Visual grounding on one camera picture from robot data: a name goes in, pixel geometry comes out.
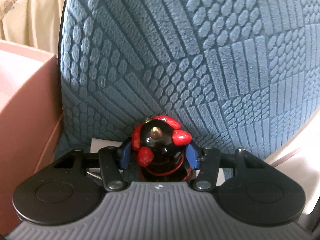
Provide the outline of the white rectangular block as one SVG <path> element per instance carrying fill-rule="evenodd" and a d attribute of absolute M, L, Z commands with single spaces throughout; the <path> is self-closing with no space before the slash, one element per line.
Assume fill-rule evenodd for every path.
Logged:
<path fill-rule="evenodd" d="M 98 152 L 101 148 L 107 146 L 119 147 L 122 142 L 119 141 L 111 141 L 111 140 L 103 140 L 93 138 L 91 140 L 90 153 Z M 221 186 L 226 181 L 223 169 L 219 169 L 216 186 Z"/>

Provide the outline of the pink storage box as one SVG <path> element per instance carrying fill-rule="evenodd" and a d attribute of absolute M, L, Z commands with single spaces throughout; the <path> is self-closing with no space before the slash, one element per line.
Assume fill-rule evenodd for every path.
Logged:
<path fill-rule="evenodd" d="M 1 41 L 1 235 L 20 222 L 14 190 L 52 162 L 62 128 L 56 55 Z"/>

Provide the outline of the beige floral bed skirt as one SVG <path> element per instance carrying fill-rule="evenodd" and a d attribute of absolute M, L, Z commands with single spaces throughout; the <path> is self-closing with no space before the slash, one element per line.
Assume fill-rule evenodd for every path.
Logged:
<path fill-rule="evenodd" d="M 57 54 L 65 0 L 1 0 L 1 39 Z"/>

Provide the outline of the black red devil duck figurine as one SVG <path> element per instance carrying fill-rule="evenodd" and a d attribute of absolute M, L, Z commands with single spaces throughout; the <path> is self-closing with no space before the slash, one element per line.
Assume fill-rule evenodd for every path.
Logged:
<path fill-rule="evenodd" d="M 191 134 L 182 130 L 177 120 L 164 115 L 146 118 L 132 132 L 133 161 L 123 171 L 124 179 L 154 183 L 192 181 L 196 172 L 186 154 L 191 141 Z"/>

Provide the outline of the blue textured sofa cover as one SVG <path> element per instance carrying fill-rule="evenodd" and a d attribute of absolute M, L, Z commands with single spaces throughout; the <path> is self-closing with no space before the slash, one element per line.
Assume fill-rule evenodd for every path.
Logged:
<path fill-rule="evenodd" d="M 261 159 L 319 107 L 319 0 L 66 0 L 57 158 L 146 117 Z"/>

